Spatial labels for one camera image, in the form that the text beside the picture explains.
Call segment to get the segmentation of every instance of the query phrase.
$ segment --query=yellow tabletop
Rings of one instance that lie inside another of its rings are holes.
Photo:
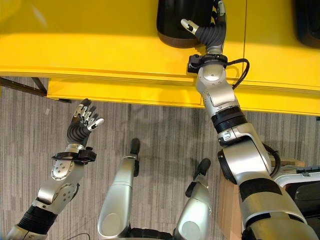
[[[320,50],[298,42],[291,0],[225,0],[224,54],[246,57],[244,110],[320,116]],[[203,107],[189,74],[204,47],[158,38],[158,1],[0,0],[0,75],[49,77],[48,97]],[[244,66],[227,68],[232,84]]]
[[[156,0],[10,2],[0,0],[3,75],[192,83],[186,73],[189,56],[204,53],[204,47],[161,42]],[[233,16],[225,44],[230,59],[243,56],[245,2],[226,1]],[[236,69],[228,73],[236,75]]]

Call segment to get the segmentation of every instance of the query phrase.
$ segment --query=robot forearm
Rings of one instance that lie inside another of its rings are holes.
[[[51,176],[39,189],[37,198],[9,234],[8,240],[43,240],[57,216],[78,192],[78,182],[85,174],[85,165],[96,159],[91,147],[85,148],[89,134],[101,125],[103,118],[89,111],[90,101],[85,99],[77,107],[67,131],[69,142],[64,152],[54,157]]]

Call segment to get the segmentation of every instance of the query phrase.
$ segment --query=robotic arm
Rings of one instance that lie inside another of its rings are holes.
[[[40,188],[37,198],[22,219],[9,232],[8,240],[44,240],[58,214],[75,197],[78,182],[85,174],[85,165],[96,159],[91,147],[86,147],[91,132],[100,126],[103,118],[85,99],[76,108],[67,130],[68,146],[52,158],[55,164],[51,176]]]
[[[222,0],[215,1],[215,25],[201,27],[186,19],[182,26],[206,46],[206,55],[189,58],[188,72],[197,73],[196,89],[218,133],[223,149],[218,160],[226,179],[239,186],[243,240],[317,240],[313,229],[287,192],[271,178],[269,155],[254,127],[248,123],[234,93],[244,79],[249,62],[228,62],[222,55],[226,36],[226,12]],[[246,62],[239,81],[231,86],[226,66]]]

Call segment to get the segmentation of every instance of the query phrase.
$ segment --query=black rubber joint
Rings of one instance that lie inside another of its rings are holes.
[[[46,235],[58,215],[37,206],[31,206],[17,224],[20,228]]]
[[[207,48],[220,46],[225,42],[227,26],[225,22],[217,24],[215,27],[200,26],[195,32],[198,41]]]
[[[245,114],[238,106],[233,106],[218,112],[216,115],[212,116],[211,120],[218,134],[224,130],[248,122]]]

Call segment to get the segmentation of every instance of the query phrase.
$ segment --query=black band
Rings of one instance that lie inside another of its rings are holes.
[[[58,215],[37,206],[31,206],[17,224],[20,228],[46,235]]]
[[[233,106],[222,111],[219,111],[211,118],[216,132],[219,134],[224,130],[235,126],[246,124],[248,121],[240,107]]]
[[[227,163],[227,160],[226,160],[226,157],[225,157],[223,150],[218,152],[218,160],[219,160],[220,167],[221,167],[221,170],[222,170],[222,173],[223,173],[223,176],[225,177],[225,179],[231,181],[233,184],[236,185],[237,181],[230,170],[230,167]]]
[[[282,195],[280,187],[267,178],[254,178],[244,181],[239,186],[242,202],[252,194],[269,192]]]

